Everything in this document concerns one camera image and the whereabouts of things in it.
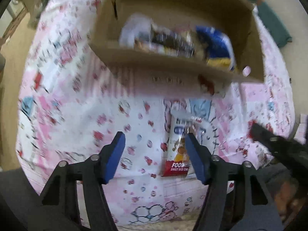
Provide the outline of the person's right hand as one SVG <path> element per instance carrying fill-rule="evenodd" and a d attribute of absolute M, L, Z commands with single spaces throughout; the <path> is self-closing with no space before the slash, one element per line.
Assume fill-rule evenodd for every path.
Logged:
<path fill-rule="evenodd" d="M 288 226 L 303 209 L 307 196 L 300 197 L 299 186 L 290 181 L 284 181 L 274 194 L 278 214 L 284 226 Z"/>

